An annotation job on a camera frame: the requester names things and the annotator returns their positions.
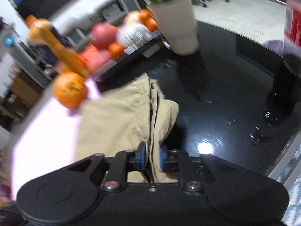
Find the purple cloth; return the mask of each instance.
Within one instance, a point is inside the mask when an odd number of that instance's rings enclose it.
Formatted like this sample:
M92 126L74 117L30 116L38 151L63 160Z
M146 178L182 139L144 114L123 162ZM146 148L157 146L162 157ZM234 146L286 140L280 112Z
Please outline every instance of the purple cloth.
M278 55L283 55L283 41L282 40L268 40L263 43L265 47L277 53Z

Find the wooden cabinet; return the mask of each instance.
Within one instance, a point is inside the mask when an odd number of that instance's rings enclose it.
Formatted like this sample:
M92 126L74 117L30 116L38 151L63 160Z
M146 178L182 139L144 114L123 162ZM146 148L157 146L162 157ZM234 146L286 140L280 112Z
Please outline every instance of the wooden cabinet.
M42 92L43 88L22 70L9 88L2 109L12 118L22 119L39 100Z

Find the red label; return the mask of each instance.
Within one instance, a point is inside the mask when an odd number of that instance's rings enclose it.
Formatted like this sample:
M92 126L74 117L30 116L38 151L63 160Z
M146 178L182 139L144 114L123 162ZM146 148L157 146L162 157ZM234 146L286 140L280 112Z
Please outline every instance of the red label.
M287 7L284 33L295 45L301 47L301 13L298 10Z

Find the orange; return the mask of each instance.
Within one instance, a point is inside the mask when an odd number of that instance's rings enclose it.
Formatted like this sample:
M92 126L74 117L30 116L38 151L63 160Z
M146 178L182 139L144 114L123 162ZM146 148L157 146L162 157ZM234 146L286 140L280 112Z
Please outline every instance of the orange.
M129 12L123 20L124 25L129 25L129 24L133 24L133 23L142 23L143 24L142 15L137 10Z
M85 79L75 72L64 72L54 81L53 95L62 106L77 108L88 95Z
M110 51L112 58L117 58L123 53L124 46L121 45L119 42L112 42L109 45L108 50Z
M148 28L151 32L157 30L157 23L153 17L149 18L145 23L146 28Z
M36 41L41 41L41 28L47 28L51 23L47 19L35 19L31 22L28 31L28 40L31 43L35 43Z
M91 58L97 56L97 54L98 54L98 49L90 43L85 47L83 52L81 54L79 54L78 56L79 56L79 59L85 65L88 65Z
M32 14L27 16L26 19L24 20L25 24L28 26L31 26L31 24L36 20L37 18L33 16Z
M58 61L55 65L55 70L58 73L64 73L66 71L70 71L70 69L62 62L62 61Z
M146 21L151 17L151 13L147 9L141 9L140 14L141 14L141 20L143 24L145 24Z

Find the white cup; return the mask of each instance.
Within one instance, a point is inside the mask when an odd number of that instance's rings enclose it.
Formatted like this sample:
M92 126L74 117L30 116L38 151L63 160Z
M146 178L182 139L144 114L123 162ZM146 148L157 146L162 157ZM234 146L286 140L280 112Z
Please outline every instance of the white cup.
M181 56L191 55L199 49L197 23L191 0L171 0L149 4L158 29L168 41L170 49Z

